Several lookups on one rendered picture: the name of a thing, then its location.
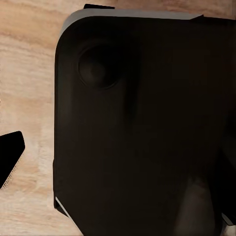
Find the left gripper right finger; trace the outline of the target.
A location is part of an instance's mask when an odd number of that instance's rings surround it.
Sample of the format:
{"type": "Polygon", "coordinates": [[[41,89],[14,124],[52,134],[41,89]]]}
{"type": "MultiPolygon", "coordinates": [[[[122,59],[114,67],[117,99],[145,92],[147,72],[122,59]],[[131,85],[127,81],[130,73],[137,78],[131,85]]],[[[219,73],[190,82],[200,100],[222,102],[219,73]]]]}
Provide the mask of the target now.
{"type": "Polygon", "coordinates": [[[236,170],[236,133],[225,131],[222,137],[221,149],[236,170]]]}

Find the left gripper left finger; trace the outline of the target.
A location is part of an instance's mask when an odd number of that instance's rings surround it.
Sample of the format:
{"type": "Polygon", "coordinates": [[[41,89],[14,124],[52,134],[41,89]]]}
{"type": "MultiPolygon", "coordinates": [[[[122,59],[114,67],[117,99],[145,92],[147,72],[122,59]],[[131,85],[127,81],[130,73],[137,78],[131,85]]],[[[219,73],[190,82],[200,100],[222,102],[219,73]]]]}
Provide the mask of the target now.
{"type": "Polygon", "coordinates": [[[24,150],[25,142],[21,131],[0,136],[0,188],[4,185],[24,150]]]}

